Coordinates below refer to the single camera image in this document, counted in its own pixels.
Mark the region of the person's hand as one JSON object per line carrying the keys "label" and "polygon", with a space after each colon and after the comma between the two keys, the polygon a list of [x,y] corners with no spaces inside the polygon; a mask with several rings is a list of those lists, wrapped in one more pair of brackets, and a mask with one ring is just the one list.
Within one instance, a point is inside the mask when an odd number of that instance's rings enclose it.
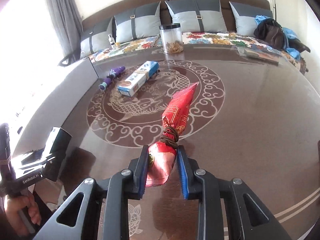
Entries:
{"label": "person's hand", "polygon": [[4,199],[4,212],[19,237],[30,235],[30,231],[25,224],[28,218],[33,225],[40,226],[42,222],[39,206],[35,202],[34,195],[29,190],[14,198],[7,195]]}

